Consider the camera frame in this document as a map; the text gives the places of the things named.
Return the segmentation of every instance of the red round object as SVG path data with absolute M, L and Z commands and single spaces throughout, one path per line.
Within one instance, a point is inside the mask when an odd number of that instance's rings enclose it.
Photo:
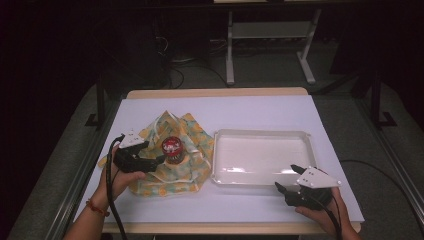
M 177 137 L 168 137 L 162 142 L 162 152 L 168 157 L 175 157 L 183 151 L 183 143 Z

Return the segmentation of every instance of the white tabletop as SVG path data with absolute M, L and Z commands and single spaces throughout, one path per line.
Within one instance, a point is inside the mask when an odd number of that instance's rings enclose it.
M 191 113 L 211 136 L 220 129 L 300 130 L 309 133 L 317 166 L 342 182 L 340 189 L 349 209 L 349 216 L 359 230 L 359 223 L 364 218 L 311 96 L 125 99 L 100 157 L 107 154 L 109 145 L 121 133 L 130 129 L 138 132 L 146 128 L 166 110 L 178 117 Z M 85 199 L 97 187 L 100 173 L 101 169 L 96 167 L 77 215 L 85 206 Z M 237 233 L 226 229 L 225 225 L 250 226 L 247 228 L 250 229 L 248 233 L 321 232 L 309 219 L 295 213 L 293 207 L 287 206 L 283 195 L 272 186 L 226 187 L 208 179 L 199 192 L 176 196 L 145 198 L 126 190 L 115 201 L 115 205 L 127 232 Z M 184 230 L 184 225 L 191 226 Z M 276 226 L 276 229 L 267 231 L 266 227 L 270 226 Z M 104 231 L 118 231 L 112 215 L 106 218 Z

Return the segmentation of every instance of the plastic tray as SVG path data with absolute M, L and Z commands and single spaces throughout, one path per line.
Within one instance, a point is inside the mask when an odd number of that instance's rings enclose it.
M 290 165 L 317 167 L 303 131 L 221 129 L 215 134 L 212 179 L 217 184 L 293 186 Z

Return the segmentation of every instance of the white paper on background desk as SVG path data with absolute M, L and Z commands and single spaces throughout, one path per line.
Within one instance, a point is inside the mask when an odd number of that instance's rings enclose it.
M 191 113 L 211 136 L 219 129 L 304 131 L 319 168 L 340 180 L 342 196 L 353 222 L 363 216 L 321 123 L 311 96 L 196 97 L 125 99 L 122 101 L 100 157 L 111 142 L 130 129 L 139 132 L 165 110 L 180 117 Z M 96 189 L 101 169 L 93 171 L 77 215 Z M 222 186 L 208 179 L 197 193 L 144 198 L 128 189 L 115 201 L 122 222 L 308 222 L 284 202 L 275 187 Z M 111 215 L 106 222 L 115 222 Z

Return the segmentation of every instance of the red bracelet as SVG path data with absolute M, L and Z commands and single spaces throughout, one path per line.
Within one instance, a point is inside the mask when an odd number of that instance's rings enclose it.
M 91 211 L 98 212 L 103 217 L 108 217 L 109 214 L 110 214 L 110 212 L 104 211 L 104 210 L 102 210 L 100 208 L 97 208 L 97 207 L 93 206 L 93 203 L 91 202 L 91 199 L 88 199 L 88 201 L 85 202 L 85 203 L 86 203 L 87 207 L 89 207 L 91 209 Z

